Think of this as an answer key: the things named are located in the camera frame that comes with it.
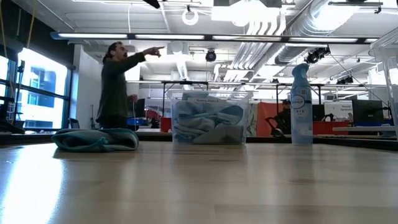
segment long hair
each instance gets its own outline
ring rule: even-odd
[[[113,55],[111,54],[111,51],[112,50],[116,50],[116,47],[117,47],[118,44],[123,44],[123,43],[120,42],[120,41],[117,41],[117,42],[111,44],[108,47],[108,51],[106,52],[105,57],[102,59],[102,63],[105,63],[108,58],[112,58],[113,57]]]

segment plastic storage bin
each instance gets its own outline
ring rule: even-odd
[[[373,42],[369,54],[383,63],[392,118],[398,136],[398,28]]]
[[[244,144],[252,93],[185,91],[167,93],[171,101],[173,142]]]

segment dark sweater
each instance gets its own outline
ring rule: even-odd
[[[127,118],[127,86],[124,72],[145,61],[144,54],[137,53],[122,61],[107,59],[101,72],[101,99],[97,122],[110,116]]]

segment table surface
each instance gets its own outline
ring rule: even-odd
[[[333,131],[395,131],[395,126],[360,126],[333,128]]]
[[[398,154],[291,144],[0,148],[0,223],[396,223]]]

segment febreze bottle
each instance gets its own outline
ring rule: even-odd
[[[310,66],[302,63],[294,67],[292,74],[294,81],[290,91],[292,143],[299,145],[311,145],[312,134],[312,94],[307,80],[307,72]]]

